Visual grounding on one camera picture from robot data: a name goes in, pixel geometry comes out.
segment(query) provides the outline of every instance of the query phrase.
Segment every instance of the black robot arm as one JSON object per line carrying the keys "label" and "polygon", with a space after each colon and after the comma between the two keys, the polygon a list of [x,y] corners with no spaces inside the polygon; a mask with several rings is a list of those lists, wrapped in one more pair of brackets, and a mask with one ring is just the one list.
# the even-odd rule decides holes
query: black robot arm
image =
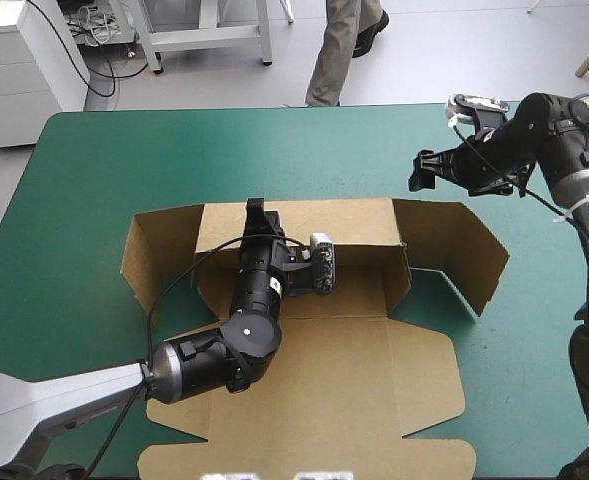
{"label": "black robot arm", "polygon": [[276,211],[263,199],[247,202],[240,270],[230,319],[218,328],[160,344],[154,352],[150,396],[165,403],[226,386],[239,392],[260,380],[282,333],[278,324],[286,296],[334,289],[334,248],[325,234],[310,237],[309,258],[285,241]]}
{"label": "black robot arm", "polygon": [[[419,152],[409,179],[410,190],[433,189],[435,177],[441,177],[472,196],[508,195],[514,188],[521,195],[535,195],[526,185],[538,164],[554,203],[567,209],[564,217],[579,233],[589,277],[589,107],[582,100],[585,97],[534,93],[520,103],[511,120],[505,116],[507,104],[498,100],[451,97],[446,109],[450,126],[463,143],[444,152]],[[475,134],[463,137],[457,121],[473,123]],[[538,195],[536,198],[562,213]],[[576,319],[583,323],[570,341],[570,363],[589,423],[589,293]],[[589,448],[559,477],[589,478]]]}
{"label": "black robot arm", "polygon": [[37,475],[52,438],[123,407],[104,452],[136,400],[173,403],[221,386],[239,392],[259,380],[281,343],[283,298],[334,289],[334,246],[314,233],[309,250],[288,247],[278,212],[264,211],[262,199],[247,202],[243,237],[230,320],[218,328],[161,342],[149,362],[41,382],[0,373],[0,480],[87,480],[102,453],[87,471],[66,465]]}

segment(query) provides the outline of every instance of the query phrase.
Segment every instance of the cardboard flap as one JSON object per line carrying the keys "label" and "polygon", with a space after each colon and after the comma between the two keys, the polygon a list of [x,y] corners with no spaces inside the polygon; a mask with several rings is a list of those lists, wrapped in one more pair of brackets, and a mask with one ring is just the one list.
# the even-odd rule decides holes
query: cardboard flap
{"label": "cardboard flap", "polygon": [[202,205],[134,215],[125,242],[121,274],[146,312],[165,279],[187,268],[194,257]]}
{"label": "cardboard flap", "polygon": [[480,315],[509,255],[461,203],[394,200],[401,236],[414,268],[441,270]]}
{"label": "cardboard flap", "polygon": [[[265,202],[265,210],[278,211],[285,234],[305,244],[315,232],[329,234],[335,245],[400,243],[389,198]],[[238,237],[244,227],[245,203],[208,203],[203,211],[196,251],[205,252]]]}
{"label": "cardboard flap", "polygon": [[[390,199],[266,202],[279,212],[288,237],[307,243],[314,232],[335,243],[337,288],[329,296],[287,298],[281,315],[293,318],[386,316],[410,288],[410,273]],[[243,233],[244,203],[208,204],[196,254]],[[229,318],[238,270],[238,245],[206,261],[199,278],[201,297],[221,319]]]}
{"label": "cardboard flap", "polygon": [[[292,318],[386,317],[410,288],[410,274],[401,245],[338,245],[337,284],[331,295],[288,297],[281,316]],[[236,285],[238,251],[207,260],[199,276],[199,292],[220,319],[229,318]]]}
{"label": "cardboard flap", "polygon": [[[207,423],[209,441],[149,449],[139,463],[143,479],[252,471],[291,480],[313,470],[351,470],[356,478],[471,477],[475,455],[465,442],[401,438],[462,410],[447,337],[381,318],[290,318],[282,325],[285,341],[270,369],[246,392],[217,389],[176,407],[149,404],[151,418],[174,428],[196,428],[202,436]],[[168,408],[176,410],[163,417]]]}

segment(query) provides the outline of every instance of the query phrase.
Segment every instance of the drawer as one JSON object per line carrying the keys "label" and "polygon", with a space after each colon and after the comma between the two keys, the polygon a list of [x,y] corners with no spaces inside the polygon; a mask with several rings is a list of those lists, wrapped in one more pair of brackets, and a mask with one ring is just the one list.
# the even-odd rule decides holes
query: drawer
{"label": "drawer", "polygon": [[34,62],[34,56],[20,32],[0,33],[0,65],[26,62]]}
{"label": "drawer", "polygon": [[45,122],[60,111],[51,92],[0,97],[0,147],[36,143]]}
{"label": "drawer", "polygon": [[0,65],[0,95],[48,90],[41,70],[35,63]]}

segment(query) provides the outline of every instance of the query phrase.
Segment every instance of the gray floor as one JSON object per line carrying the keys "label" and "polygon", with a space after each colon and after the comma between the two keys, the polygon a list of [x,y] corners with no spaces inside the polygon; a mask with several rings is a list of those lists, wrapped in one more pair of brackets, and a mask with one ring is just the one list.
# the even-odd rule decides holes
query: gray floor
{"label": "gray floor", "polygon": [[[352,64],[342,105],[442,102],[452,92],[518,100],[533,91],[589,92],[574,71],[589,53],[589,0],[382,0],[390,25],[367,56]],[[288,25],[270,0],[274,64],[261,64],[258,47],[166,54],[165,73],[120,83],[104,100],[89,94],[88,110],[282,107],[303,104],[322,40],[324,3],[292,0]],[[159,30],[185,28],[196,2],[149,0]],[[255,18],[252,0],[231,0],[230,24]],[[126,61],[112,52],[119,73],[134,71],[142,55]],[[88,62],[101,66],[90,52]],[[109,84],[97,81],[96,88]],[[31,147],[0,149],[0,221],[29,159]]]}

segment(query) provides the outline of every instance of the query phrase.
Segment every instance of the gray pants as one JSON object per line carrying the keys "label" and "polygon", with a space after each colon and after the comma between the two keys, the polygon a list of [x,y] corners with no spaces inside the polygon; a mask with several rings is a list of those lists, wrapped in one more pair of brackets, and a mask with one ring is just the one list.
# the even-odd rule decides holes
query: gray pants
{"label": "gray pants", "polygon": [[383,15],[379,0],[325,0],[325,8],[327,27],[323,47],[305,96],[305,103],[315,106],[338,103],[357,35]]}

